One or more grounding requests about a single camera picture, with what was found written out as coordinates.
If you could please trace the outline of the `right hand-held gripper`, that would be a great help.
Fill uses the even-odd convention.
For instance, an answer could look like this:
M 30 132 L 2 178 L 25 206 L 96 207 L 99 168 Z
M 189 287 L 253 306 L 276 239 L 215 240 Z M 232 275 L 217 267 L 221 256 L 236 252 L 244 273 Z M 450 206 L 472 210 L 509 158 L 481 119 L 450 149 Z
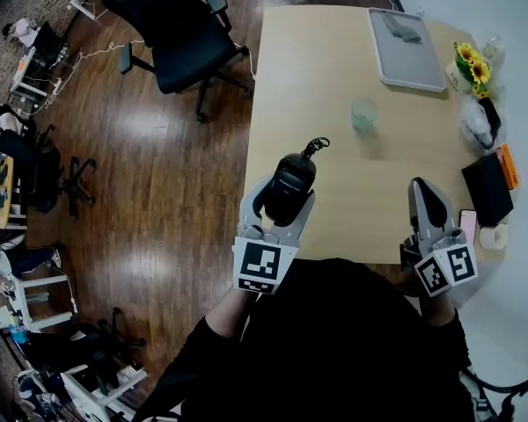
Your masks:
M 451 201 L 441 189 L 427 179 L 414 178 L 408 186 L 408 203 L 416 235 L 400 245 L 401 269 L 412 268 L 429 297 L 477 279 L 473 246 L 464 230 L 457 228 Z

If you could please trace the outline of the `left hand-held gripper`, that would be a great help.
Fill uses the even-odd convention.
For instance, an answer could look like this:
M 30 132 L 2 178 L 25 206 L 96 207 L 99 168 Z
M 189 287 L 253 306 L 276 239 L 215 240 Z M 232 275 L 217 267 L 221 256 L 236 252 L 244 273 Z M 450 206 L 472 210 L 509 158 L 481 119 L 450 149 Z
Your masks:
M 243 196 L 239 207 L 238 235 L 232 251 L 234 255 L 233 285 L 238 290 L 273 295 L 290 269 L 298 252 L 298 241 L 315 202 L 311 190 L 292 223 L 285 229 L 285 237 L 261 229 L 260 197 L 269 188 L 274 174 L 261 178 Z

